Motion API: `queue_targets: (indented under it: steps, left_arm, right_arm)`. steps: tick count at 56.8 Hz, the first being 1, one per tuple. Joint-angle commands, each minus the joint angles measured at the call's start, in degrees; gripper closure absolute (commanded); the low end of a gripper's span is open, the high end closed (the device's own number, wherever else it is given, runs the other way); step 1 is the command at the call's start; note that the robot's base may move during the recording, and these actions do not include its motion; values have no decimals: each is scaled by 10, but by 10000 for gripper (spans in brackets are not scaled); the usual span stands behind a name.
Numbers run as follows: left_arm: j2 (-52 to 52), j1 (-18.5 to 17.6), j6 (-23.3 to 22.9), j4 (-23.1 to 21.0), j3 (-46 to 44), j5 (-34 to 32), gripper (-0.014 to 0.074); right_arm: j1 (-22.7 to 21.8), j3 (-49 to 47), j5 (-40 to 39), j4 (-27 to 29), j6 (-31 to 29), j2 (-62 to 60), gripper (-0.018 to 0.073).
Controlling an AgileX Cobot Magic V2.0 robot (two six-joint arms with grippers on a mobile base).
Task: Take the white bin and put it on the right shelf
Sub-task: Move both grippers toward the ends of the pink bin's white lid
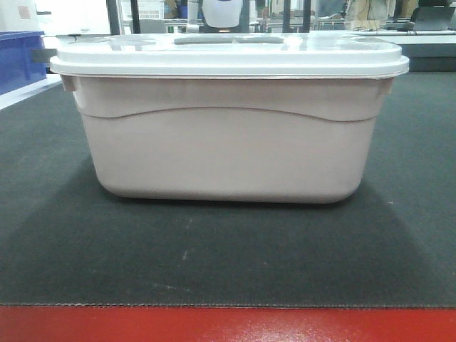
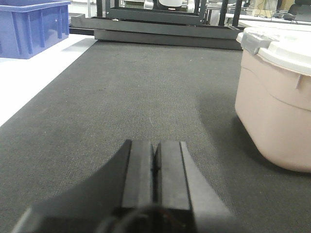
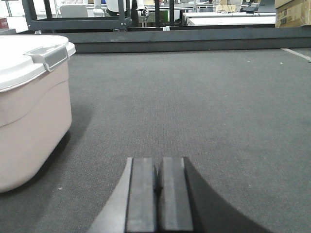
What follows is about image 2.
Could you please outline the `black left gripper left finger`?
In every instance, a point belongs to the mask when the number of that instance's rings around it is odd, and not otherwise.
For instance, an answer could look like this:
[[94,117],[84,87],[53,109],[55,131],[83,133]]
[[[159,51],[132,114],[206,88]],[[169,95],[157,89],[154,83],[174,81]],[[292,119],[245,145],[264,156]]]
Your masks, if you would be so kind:
[[100,224],[153,202],[153,147],[125,140],[89,178],[26,210],[15,233],[95,233]]

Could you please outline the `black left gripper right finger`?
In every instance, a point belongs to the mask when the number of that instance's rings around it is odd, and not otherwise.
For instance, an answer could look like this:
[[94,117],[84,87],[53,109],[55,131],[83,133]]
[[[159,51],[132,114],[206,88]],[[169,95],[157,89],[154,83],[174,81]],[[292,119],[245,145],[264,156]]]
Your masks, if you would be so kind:
[[239,233],[241,226],[196,166],[185,142],[162,141],[156,151],[158,201],[185,233]]

